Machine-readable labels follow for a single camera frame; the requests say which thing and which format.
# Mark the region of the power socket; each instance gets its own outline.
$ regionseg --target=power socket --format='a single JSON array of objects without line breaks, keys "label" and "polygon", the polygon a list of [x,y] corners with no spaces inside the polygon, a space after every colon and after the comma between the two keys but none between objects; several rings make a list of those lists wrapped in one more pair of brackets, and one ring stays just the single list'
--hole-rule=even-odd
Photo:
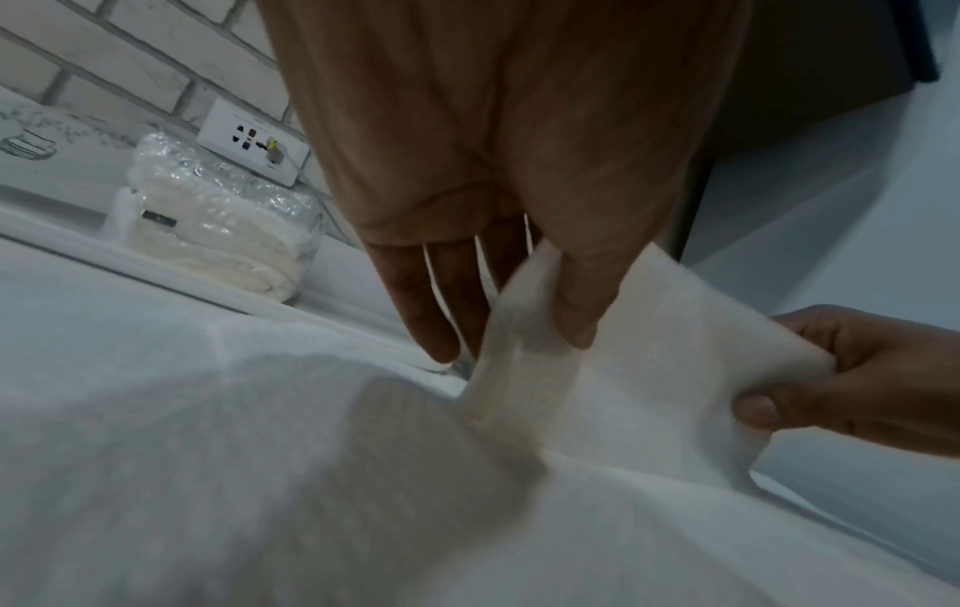
[{"label": "power socket", "polygon": [[197,143],[280,185],[292,186],[310,147],[287,132],[217,98]]}]

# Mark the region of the white cloth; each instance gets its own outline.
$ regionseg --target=white cloth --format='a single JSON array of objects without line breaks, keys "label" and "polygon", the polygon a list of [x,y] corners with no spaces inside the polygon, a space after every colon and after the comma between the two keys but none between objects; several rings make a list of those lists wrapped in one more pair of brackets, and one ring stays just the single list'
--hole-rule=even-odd
[{"label": "white cloth", "polygon": [[653,248],[574,352],[557,262],[458,403],[319,327],[6,279],[0,605],[960,604],[750,482],[730,399],[827,355]]}]

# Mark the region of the black label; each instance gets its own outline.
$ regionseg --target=black label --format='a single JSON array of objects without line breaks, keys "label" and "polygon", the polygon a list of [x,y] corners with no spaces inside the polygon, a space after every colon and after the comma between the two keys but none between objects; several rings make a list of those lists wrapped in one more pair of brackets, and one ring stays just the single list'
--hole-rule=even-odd
[{"label": "black label", "polygon": [[174,219],[173,217],[167,217],[166,215],[161,215],[160,213],[154,213],[153,211],[144,211],[143,214],[140,216],[143,217],[144,219],[149,219],[150,221],[154,221],[168,228],[172,228],[177,225],[177,220]]}]

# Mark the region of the human hand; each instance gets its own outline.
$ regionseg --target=human hand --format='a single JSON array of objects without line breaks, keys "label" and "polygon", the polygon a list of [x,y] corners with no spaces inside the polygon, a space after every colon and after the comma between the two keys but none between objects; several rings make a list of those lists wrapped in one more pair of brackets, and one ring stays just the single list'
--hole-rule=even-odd
[{"label": "human hand", "polygon": [[833,354],[837,374],[738,399],[733,412],[742,423],[765,430],[819,426],[960,456],[960,333],[832,306],[776,320]]},{"label": "human hand", "polygon": [[554,316],[587,347],[681,195],[751,0],[260,0],[338,206],[411,335],[477,354],[524,216],[563,252]]}]

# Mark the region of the clear plastic packaging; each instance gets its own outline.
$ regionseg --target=clear plastic packaging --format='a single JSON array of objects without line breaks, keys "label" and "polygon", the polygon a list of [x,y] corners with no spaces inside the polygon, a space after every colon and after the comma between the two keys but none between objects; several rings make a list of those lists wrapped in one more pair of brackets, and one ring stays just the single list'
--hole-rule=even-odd
[{"label": "clear plastic packaging", "polygon": [[300,289],[323,207],[166,133],[144,137],[104,239],[240,289],[285,301]]}]

